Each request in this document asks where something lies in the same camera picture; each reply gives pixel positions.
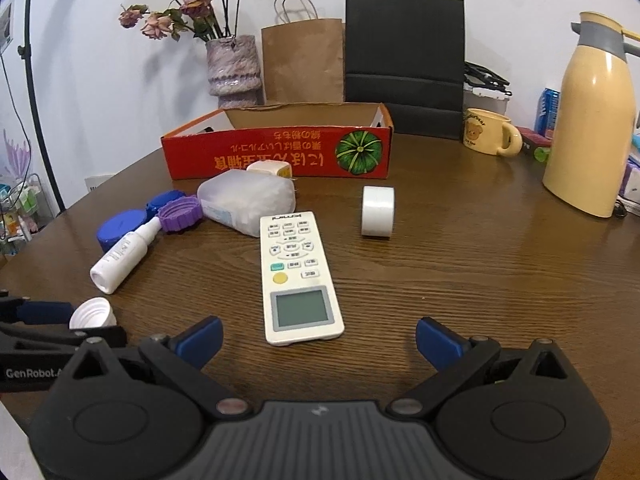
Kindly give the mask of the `black paper bag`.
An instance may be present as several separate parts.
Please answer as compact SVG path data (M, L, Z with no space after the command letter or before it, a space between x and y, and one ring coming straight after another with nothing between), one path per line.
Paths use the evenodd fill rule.
M463 0L345 0L344 91L382 103L395 130L459 141Z

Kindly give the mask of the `dried rose bouquet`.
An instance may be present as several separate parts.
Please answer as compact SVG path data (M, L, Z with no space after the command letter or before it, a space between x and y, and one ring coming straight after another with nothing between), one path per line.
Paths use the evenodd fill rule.
M151 40L179 40L190 32L194 38L209 42L232 38L238 34L241 0L170 0L169 6L154 11L146 4L124 6L119 25L124 29L140 28Z

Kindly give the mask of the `red cardboard pumpkin box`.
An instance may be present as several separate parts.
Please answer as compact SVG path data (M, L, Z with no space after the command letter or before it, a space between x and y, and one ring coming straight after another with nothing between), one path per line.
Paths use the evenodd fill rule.
M295 177L384 179L394 125L382 104L295 103L218 108L160 138L175 180L215 177L254 162Z

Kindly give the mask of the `white tape roll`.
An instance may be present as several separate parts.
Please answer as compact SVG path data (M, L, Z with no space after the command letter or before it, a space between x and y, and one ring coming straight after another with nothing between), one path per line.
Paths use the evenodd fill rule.
M362 190L361 235L390 238L395 217L395 190L367 185Z

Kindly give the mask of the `purple screw lid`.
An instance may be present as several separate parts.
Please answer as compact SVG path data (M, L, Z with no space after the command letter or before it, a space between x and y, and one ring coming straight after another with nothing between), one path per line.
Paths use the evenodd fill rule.
M164 206L157 213L160 227L166 233L180 232L195 226L204 217L200 201L195 195L176 198Z

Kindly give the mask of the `green small object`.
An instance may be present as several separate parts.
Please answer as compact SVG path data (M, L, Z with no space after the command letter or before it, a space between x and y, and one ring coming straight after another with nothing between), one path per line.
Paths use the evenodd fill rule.
M546 162L550 155L551 148L536 148L534 151L534 159L537 162Z

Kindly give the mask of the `white spray bottle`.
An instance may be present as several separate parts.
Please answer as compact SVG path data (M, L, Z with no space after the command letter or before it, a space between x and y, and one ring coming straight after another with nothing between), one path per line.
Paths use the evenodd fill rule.
M160 219L153 217L134 231L126 233L90 269L93 284L104 294L111 295L140 263L149 246L160 232Z

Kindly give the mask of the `purple ceramic vase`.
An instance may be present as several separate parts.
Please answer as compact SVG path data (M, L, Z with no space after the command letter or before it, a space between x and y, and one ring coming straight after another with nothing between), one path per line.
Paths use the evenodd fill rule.
M210 40L206 44L209 94L220 108L254 106L262 98L262 66L254 36Z

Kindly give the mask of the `translucent plastic cotton swab box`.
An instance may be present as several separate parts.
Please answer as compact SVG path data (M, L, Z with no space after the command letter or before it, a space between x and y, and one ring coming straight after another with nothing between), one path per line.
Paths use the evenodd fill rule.
M203 182L196 197L206 218L244 235L260 235L260 219L292 214L294 182L273 174L231 169Z

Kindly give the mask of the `white yellow charger plug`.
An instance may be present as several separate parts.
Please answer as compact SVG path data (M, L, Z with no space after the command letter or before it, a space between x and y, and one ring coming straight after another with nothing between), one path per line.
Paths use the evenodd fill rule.
M293 170L288 162L283 160L258 160L252 162L246 168L246 171L260 172L261 174L271 174L272 176L292 179Z

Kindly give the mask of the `black light stand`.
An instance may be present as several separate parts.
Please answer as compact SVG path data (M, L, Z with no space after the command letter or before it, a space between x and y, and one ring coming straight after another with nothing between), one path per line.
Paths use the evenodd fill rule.
M46 172L56 206L58 206L58 212L62 214L62 212L66 211L66 206L51 164L46 139L44 138L42 130L36 95L34 62L32 62L32 0L24 1L23 44L18 48L18 55L21 57L25 65L29 110L32 115L32 124L34 125L36 141L40 151L44 171Z

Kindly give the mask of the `blue contact lens case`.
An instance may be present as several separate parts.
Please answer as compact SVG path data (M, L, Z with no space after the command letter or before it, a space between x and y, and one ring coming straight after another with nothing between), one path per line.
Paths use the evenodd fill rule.
M163 192L147 202L144 209L125 210L107 219L96 231L96 240L102 252L108 252L126 233L150 221L157 215L160 207L185 195L185 192L179 190Z

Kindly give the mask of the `cream thermos jug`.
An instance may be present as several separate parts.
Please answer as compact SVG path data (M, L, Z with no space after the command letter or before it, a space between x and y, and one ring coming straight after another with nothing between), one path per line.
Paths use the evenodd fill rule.
M625 40L639 36L608 16L585 11L572 25L577 46L565 70L542 184L590 216L613 215L637 119Z

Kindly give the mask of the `dark red flat box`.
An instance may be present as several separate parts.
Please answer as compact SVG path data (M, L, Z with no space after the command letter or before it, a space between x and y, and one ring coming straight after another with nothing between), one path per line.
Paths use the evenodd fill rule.
M550 148L551 140L541 136L534 130L518 127L518 131L521 133L523 139L523 151L535 151L536 148Z

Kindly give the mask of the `blue soda can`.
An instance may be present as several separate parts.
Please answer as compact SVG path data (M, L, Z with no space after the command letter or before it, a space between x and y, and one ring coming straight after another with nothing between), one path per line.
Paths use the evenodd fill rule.
M549 140L554 135L560 95L558 90L544 88L538 100L534 131Z

